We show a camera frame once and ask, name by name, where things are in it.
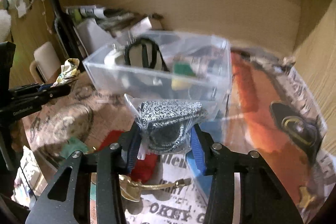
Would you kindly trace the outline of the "black patterned headband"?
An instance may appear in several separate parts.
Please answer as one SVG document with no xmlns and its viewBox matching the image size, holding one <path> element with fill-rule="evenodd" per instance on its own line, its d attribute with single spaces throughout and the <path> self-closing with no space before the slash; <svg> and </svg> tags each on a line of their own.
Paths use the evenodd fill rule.
<svg viewBox="0 0 336 224">
<path fill-rule="evenodd" d="M 158 44 L 150 38 L 133 39 L 124 49 L 124 62 L 131 67 L 168 72 Z"/>
</svg>

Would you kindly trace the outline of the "white plastic sheet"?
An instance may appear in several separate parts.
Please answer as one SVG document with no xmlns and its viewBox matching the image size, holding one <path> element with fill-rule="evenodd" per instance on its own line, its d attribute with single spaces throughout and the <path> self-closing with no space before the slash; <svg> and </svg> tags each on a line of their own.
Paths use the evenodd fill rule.
<svg viewBox="0 0 336 224">
<path fill-rule="evenodd" d="M 88 55 L 106 44 L 114 44 L 116 42 L 112 35 L 98 26 L 94 19 L 84 20 L 77 25 L 76 30 Z"/>
</svg>

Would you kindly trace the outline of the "yellow green sponge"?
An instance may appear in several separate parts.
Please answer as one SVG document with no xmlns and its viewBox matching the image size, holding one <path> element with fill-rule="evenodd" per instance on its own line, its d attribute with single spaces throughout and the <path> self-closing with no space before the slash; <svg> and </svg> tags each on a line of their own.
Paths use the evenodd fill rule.
<svg viewBox="0 0 336 224">
<path fill-rule="evenodd" d="M 191 69 L 189 63 L 184 63 L 181 61 L 176 61 L 173 64 L 173 73 L 181 77 L 196 77 L 196 74 Z M 191 87 L 191 83 L 181 79 L 173 78 L 171 80 L 171 88 L 173 90 L 184 90 Z"/>
</svg>

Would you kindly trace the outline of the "bagged grey knit fabric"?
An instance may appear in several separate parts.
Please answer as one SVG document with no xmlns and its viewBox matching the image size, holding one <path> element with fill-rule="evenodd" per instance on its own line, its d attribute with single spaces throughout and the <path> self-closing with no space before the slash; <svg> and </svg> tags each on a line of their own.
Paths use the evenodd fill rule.
<svg viewBox="0 0 336 224">
<path fill-rule="evenodd" d="M 140 159 L 149 154 L 185 154 L 191 150 L 194 125 L 224 117 L 223 106 L 214 101 L 135 98 L 129 94 L 123 98 L 141 130 Z"/>
</svg>

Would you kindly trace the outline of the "clear plastic storage box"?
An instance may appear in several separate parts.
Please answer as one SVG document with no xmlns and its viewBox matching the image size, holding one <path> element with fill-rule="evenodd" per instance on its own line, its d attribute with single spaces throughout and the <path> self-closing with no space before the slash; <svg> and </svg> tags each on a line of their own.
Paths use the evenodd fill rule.
<svg viewBox="0 0 336 224">
<path fill-rule="evenodd" d="M 106 44 L 84 60 L 84 67 L 97 90 L 121 96 L 129 94 L 135 98 L 214 101 L 223 106 L 226 114 L 232 86 L 231 45 L 227 39 L 173 31 L 147 31 L 139 37 L 150 38 L 158 44 L 169 71 L 128 65 L 108 68 L 104 64 L 106 55 L 112 50 L 123 51 L 129 42 Z M 196 77 L 175 75 L 173 64 L 176 61 L 189 63 Z M 122 76 L 129 73 L 148 75 L 153 78 L 154 85 L 145 85 L 136 80 L 135 84 L 127 87 L 121 78 L 115 77 L 116 72 L 122 72 Z M 173 78 L 192 85 L 188 89 L 173 90 Z"/>
</svg>

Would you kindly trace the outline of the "white folded card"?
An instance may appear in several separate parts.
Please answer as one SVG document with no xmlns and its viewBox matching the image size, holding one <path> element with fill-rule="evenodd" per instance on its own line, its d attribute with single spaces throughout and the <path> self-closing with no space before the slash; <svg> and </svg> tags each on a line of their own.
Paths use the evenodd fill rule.
<svg viewBox="0 0 336 224">
<path fill-rule="evenodd" d="M 130 34 L 132 36 L 138 36 L 152 29 L 152 24 L 149 17 L 146 17 L 136 23 L 131 29 Z"/>
</svg>

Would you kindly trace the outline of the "floral fabric scrunchie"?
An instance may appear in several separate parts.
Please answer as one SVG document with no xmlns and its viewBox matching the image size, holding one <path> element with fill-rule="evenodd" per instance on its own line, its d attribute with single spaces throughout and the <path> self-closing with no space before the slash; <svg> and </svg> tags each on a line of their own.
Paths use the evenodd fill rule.
<svg viewBox="0 0 336 224">
<path fill-rule="evenodd" d="M 52 86 L 65 85 L 76 80 L 80 74 L 79 65 L 79 59 L 67 59 L 65 63 L 61 65 L 61 72 Z"/>
</svg>

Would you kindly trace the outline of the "green pleated cloth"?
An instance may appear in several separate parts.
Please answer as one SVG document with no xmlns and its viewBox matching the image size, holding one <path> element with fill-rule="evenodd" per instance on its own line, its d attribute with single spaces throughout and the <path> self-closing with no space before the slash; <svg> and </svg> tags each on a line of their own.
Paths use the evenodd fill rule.
<svg viewBox="0 0 336 224">
<path fill-rule="evenodd" d="M 60 156 L 64 159 L 68 158 L 74 151 L 82 151 L 82 153 L 88 153 L 88 146 L 76 137 L 70 137 L 66 143 L 62 146 Z"/>
</svg>

